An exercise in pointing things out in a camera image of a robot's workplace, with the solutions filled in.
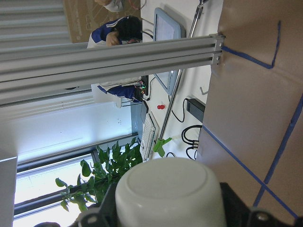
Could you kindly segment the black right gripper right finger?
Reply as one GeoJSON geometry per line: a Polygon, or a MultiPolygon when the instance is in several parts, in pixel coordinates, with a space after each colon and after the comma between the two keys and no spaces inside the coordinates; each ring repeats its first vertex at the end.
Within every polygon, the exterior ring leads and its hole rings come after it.
{"type": "Polygon", "coordinates": [[[228,227],[295,227],[264,210],[249,208],[227,183],[220,183],[228,227]]]}

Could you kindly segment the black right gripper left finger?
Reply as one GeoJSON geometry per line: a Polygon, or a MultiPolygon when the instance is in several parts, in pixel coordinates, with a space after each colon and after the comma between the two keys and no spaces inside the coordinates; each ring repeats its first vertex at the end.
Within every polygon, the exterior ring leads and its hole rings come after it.
{"type": "Polygon", "coordinates": [[[116,192],[117,183],[109,186],[99,207],[89,208],[75,220],[76,227],[117,227],[116,192]]]}

